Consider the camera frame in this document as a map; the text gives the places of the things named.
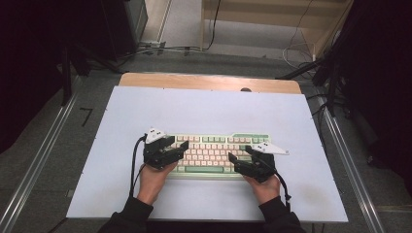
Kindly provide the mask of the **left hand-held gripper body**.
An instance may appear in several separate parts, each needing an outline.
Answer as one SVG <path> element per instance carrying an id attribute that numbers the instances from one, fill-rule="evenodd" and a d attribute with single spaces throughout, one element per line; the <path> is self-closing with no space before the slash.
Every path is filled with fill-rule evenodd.
<path id="1" fill-rule="evenodd" d="M 158 148 L 157 141 L 163 137 L 167 137 L 163 131 L 151 128 L 146 135 L 143 151 L 144 162 L 158 170 L 182 158 L 172 154 L 173 144 L 164 150 Z"/>

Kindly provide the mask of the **person's left hand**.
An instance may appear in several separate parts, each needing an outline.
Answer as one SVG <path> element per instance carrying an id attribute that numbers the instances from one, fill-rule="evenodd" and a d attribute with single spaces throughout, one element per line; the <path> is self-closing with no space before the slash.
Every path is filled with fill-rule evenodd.
<path id="1" fill-rule="evenodd" d="M 166 178 L 177 166 L 177 163 L 166 165 L 163 169 L 156 169 L 150 165 L 141 168 L 140 185 L 136 198 L 147 205 L 152 205 L 165 185 Z"/>

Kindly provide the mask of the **person's dark clothing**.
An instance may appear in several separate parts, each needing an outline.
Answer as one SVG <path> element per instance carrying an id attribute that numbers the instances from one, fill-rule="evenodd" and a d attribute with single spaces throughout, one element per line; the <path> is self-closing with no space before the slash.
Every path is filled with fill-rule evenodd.
<path id="1" fill-rule="evenodd" d="M 148 233 L 263 233 L 263 224 L 247 222 L 149 221 Z"/>

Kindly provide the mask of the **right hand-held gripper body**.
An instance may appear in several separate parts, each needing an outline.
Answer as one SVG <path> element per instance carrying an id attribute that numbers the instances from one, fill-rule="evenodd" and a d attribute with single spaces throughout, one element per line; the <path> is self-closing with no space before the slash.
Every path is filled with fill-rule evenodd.
<path id="1" fill-rule="evenodd" d="M 289 152 L 269 142 L 262 142 L 251 147 L 256 151 L 256 155 L 251 155 L 251 162 L 240 160 L 237 157 L 235 171 L 243 176 L 255 179 L 258 183 L 267 181 L 273 175 L 282 182 L 283 178 L 276 169 L 274 156 L 276 154 L 289 155 Z"/>

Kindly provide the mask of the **black cabinet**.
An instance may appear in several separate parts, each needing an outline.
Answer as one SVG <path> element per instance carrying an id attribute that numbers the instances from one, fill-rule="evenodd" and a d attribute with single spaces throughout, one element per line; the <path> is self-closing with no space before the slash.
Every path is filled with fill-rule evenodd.
<path id="1" fill-rule="evenodd" d="M 148 22 L 145 0 L 101 0 L 109 31 L 109 57 L 117 60 L 137 51 Z"/>

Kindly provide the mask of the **green and pink keyboard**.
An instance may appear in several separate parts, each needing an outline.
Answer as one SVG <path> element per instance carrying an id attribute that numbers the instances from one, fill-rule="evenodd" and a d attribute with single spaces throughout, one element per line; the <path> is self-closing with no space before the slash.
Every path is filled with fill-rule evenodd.
<path id="1" fill-rule="evenodd" d="M 267 134 L 234 133 L 232 135 L 175 135 L 175 143 L 189 141 L 189 149 L 168 175 L 170 179 L 239 180 L 243 175 L 233 170 L 228 159 L 231 152 L 240 160 L 251 162 L 246 146 L 269 142 Z"/>

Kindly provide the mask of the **white table board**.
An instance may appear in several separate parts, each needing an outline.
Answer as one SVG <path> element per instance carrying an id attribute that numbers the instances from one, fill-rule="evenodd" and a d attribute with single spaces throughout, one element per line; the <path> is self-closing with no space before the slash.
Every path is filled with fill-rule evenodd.
<path id="1" fill-rule="evenodd" d="M 285 150 L 275 164 L 298 218 L 348 219 L 303 95 L 127 86 L 113 90 L 69 217 L 108 217 L 123 208 L 131 167 L 143 162 L 137 141 L 152 127 L 167 134 L 268 134 Z"/>

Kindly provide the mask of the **person's right hand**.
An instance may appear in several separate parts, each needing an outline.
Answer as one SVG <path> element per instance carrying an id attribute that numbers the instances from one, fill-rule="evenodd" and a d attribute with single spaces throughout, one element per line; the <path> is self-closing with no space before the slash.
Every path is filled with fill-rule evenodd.
<path id="1" fill-rule="evenodd" d="M 280 181 L 276 176 L 269 177 L 263 183 L 252 180 L 252 189 L 258 203 L 261 205 L 280 195 Z"/>

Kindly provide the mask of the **aluminium floor rail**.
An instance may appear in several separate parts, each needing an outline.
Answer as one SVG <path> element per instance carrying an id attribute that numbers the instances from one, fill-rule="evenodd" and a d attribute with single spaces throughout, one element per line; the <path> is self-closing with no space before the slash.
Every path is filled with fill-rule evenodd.
<path id="1" fill-rule="evenodd" d="M 79 94 L 75 92 L 68 100 L 68 103 L 61 107 L 53 117 L 52 124 L 47 128 L 47 134 L 42 137 L 41 145 L 36 148 L 30 164 L 21 175 L 21 180 L 17 183 L 16 188 L 12 191 L 8 203 L 0 211 L 0 233 L 11 233 L 18 216 L 24 207 L 30 192 L 39 178 L 48 158 L 52 147 L 58 138 L 61 129 L 69 117 Z"/>
<path id="2" fill-rule="evenodd" d="M 361 174 L 355 164 L 352 154 L 341 133 L 338 122 L 329 111 L 325 112 L 326 125 L 330 131 L 333 142 L 342 160 L 348 179 L 357 197 L 360 210 L 365 219 L 365 223 L 370 233 L 386 233 L 383 223 L 379 218 L 378 212 L 372 202 L 368 190 L 363 182 Z"/>

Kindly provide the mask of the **light wooden shelf unit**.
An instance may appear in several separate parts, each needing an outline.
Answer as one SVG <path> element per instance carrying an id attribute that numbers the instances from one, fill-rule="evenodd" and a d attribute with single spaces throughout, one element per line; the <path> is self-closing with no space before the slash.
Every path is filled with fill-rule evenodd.
<path id="1" fill-rule="evenodd" d="M 295 27 L 313 57 L 320 58 L 343 27 L 355 0 L 201 0 L 199 46 L 204 48 L 205 20 Z"/>

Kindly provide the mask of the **wooden table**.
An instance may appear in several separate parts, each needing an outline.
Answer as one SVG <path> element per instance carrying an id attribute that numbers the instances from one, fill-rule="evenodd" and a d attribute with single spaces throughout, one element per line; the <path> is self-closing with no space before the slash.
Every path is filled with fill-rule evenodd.
<path id="1" fill-rule="evenodd" d="M 249 89 L 251 92 L 301 93 L 299 84 L 295 81 L 167 73 L 125 73 L 120 78 L 120 86 L 231 91 Z"/>

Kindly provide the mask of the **black metal stand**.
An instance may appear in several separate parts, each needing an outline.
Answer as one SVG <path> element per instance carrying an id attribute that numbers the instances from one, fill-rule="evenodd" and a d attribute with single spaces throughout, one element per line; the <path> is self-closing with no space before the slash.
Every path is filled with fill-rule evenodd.
<path id="1" fill-rule="evenodd" d="M 66 46 L 61 49 L 61 68 L 62 68 L 62 106 L 66 106 L 72 96 L 72 81 L 70 68 L 70 55 Z"/>
<path id="2" fill-rule="evenodd" d="M 303 73 L 315 68 L 317 68 L 317 71 L 312 80 L 312 83 L 315 86 L 320 86 L 328 82 L 326 108 L 328 109 L 331 116 L 335 117 L 334 99 L 338 86 L 340 66 L 339 63 L 334 59 L 327 57 L 319 58 L 316 61 L 309 62 L 301 68 L 297 68 L 295 71 L 292 71 L 285 76 L 278 77 L 278 80 L 292 80 L 297 76 L 300 76 Z"/>

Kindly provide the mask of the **black curtain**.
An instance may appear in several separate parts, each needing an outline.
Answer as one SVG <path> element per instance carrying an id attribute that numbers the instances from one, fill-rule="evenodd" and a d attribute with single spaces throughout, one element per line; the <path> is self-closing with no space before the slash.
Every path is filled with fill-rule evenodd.
<path id="1" fill-rule="evenodd" d="M 90 68 L 76 30 L 93 0 L 0 0 L 0 153 L 62 88 L 61 49 L 70 66 Z"/>
<path id="2" fill-rule="evenodd" d="M 412 0 L 354 0 L 337 50 L 372 156 L 412 196 Z"/>

